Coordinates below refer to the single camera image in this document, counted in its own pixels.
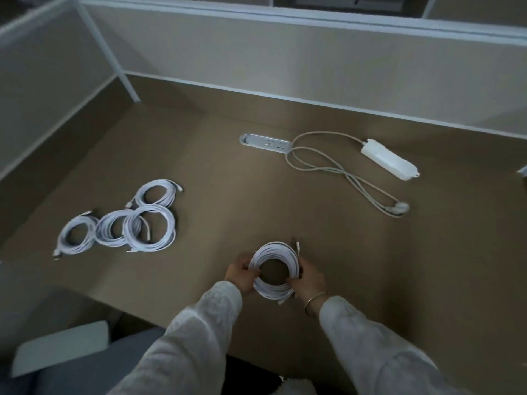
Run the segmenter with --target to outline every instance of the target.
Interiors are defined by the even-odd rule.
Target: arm
[[[301,259],[302,278],[288,279],[307,302],[326,291],[324,276]],[[309,303],[359,395],[461,394],[432,361],[386,326],[372,322],[342,297],[320,295]]]
[[[220,394],[241,294],[250,291],[259,274],[247,264],[246,258],[234,262],[225,281],[183,309],[109,395]]]

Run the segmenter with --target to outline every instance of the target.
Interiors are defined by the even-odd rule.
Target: sleeve
[[[342,297],[322,305],[320,325],[359,395],[461,395],[424,352]]]
[[[197,304],[172,320],[164,336],[109,395],[219,395],[232,326],[241,305],[235,285],[216,283]]]

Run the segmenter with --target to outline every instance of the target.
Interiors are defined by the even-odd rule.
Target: white armrest
[[[109,340],[108,324],[99,321],[24,342],[16,350],[11,377],[104,351]]]

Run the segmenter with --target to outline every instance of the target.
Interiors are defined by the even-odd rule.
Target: gold bangle
[[[314,297],[311,297],[307,302],[306,304],[304,305],[304,312],[306,312],[306,315],[307,316],[310,316],[310,317],[313,317],[314,315],[311,315],[309,313],[307,313],[307,306],[309,305],[309,303],[315,299],[315,298],[318,298],[319,296],[321,295],[324,295],[324,294],[327,294],[328,292],[327,291],[322,291],[322,292],[319,292],[318,294],[316,294]]]

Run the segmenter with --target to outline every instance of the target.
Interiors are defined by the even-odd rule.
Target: white cable coil
[[[74,255],[80,254],[81,252],[89,250],[96,241],[96,227],[99,219],[95,216],[90,216],[92,211],[84,212],[79,216],[71,219],[62,229],[58,235],[57,247],[53,251],[55,258],[60,257],[62,254]],[[76,226],[85,224],[88,228],[86,236],[82,242],[78,245],[72,245],[68,241],[69,232],[71,232]]]
[[[365,179],[362,179],[362,178],[360,178],[358,176],[355,176],[354,174],[351,174],[350,172],[347,172],[346,169],[344,169],[344,167],[342,165],[340,165],[336,160],[332,159],[330,156],[326,155],[324,152],[319,151],[319,150],[317,150],[315,148],[311,148],[311,147],[295,147],[295,142],[298,141],[298,139],[300,139],[301,137],[304,137],[304,136],[311,135],[311,134],[335,134],[335,135],[338,135],[338,136],[344,136],[344,137],[347,137],[347,138],[352,139],[354,141],[357,141],[357,142],[359,142],[362,145],[365,144],[364,141],[362,141],[362,140],[360,140],[360,139],[358,139],[356,137],[350,136],[349,134],[339,133],[339,132],[306,132],[306,133],[302,133],[299,136],[295,137],[293,141],[291,141],[291,149],[289,150],[289,152],[286,153],[286,162],[291,167],[293,167],[294,169],[296,169],[298,171],[324,171],[324,172],[343,174],[346,177],[346,179],[348,179],[348,181],[351,183],[351,185],[353,187],[355,187],[355,189],[357,189],[357,191],[359,191],[362,195],[364,195],[365,198],[373,204],[373,206],[375,206],[380,212],[384,213],[385,215],[391,216],[392,218],[401,218],[403,216],[403,214],[408,211],[409,205],[407,203],[399,201],[393,195],[391,195],[391,194],[387,193],[386,191],[380,189],[376,185],[373,185],[372,183],[367,182]],[[303,161],[302,159],[300,159],[295,154],[295,151],[297,151],[299,149],[305,149],[307,151],[316,152],[319,155],[322,155],[327,160],[329,160],[331,163],[333,163],[333,166],[315,166],[315,165],[311,165],[311,164]],[[293,155],[293,157],[297,161],[299,161],[301,164],[303,164],[303,166],[306,166],[306,167],[298,167],[298,166],[293,165],[291,163],[291,161],[289,160],[289,155]],[[382,205],[379,201],[377,201],[376,199],[374,199],[371,196],[371,194],[364,188],[362,183],[367,184],[371,188],[374,188],[378,192],[383,193],[385,196],[393,199],[395,201],[395,205],[394,206]]]
[[[270,259],[278,259],[284,262],[287,265],[287,269],[289,269],[289,277],[298,279],[300,268],[298,267],[297,254],[293,248],[282,242],[270,242],[262,246],[251,259],[249,268],[260,268],[264,262]],[[282,303],[293,294],[293,289],[286,283],[282,285],[270,285],[260,278],[254,280],[253,287],[262,297],[276,300],[279,303]]]
[[[158,199],[155,202],[152,202],[152,204],[165,206],[167,208],[171,206],[172,203],[174,202],[176,193],[178,191],[183,192],[183,187],[181,187],[178,183],[173,182],[172,180],[167,180],[167,179],[152,180],[151,182],[148,182],[147,184],[143,184],[141,188],[137,190],[134,198],[130,202],[128,202],[128,204],[126,205],[126,208],[131,208],[134,202],[137,206],[151,205],[144,200],[144,194],[146,194],[146,192],[150,190],[151,188],[157,187],[157,186],[164,187],[166,189],[166,192],[163,194],[163,196],[160,199]]]
[[[120,236],[118,238],[115,238],[113,236],[112,226],[114,225],[117,219],[126,218],[129,215],[135,215],[134,211],[132,211],[131,209],[122,209],[120,211],[114,211],[110,212],[107,215],[104,215],[99,220],[96,227],[96,242],[101,245],[109,246],[111,248],[126,245],[127,240],[123,236]],[[143,223],[147,227],[147,239],[148,241],[150,241],[150,226],[142,216],[135,215],[135,218],[130,223],[130,232],[135,238],[137,238],[137,236],[141,232],[141,227]]]
[[[132,213],[124,218],[123,222],[123,237],[126,240],[126,243],[131,247],[130,252],[161,251],[174,242],[175,236],[177,234],[175,231],[175,218],[168,208],[157,204],[146,204],[131,212]],[[145,243],[141,239],[137,238],[137,236],[134,234],[134,225],[136,224],[135,222],[141,213],[144,212],[160,213],[167,221],[167,231],[163,237],[154,244]]]

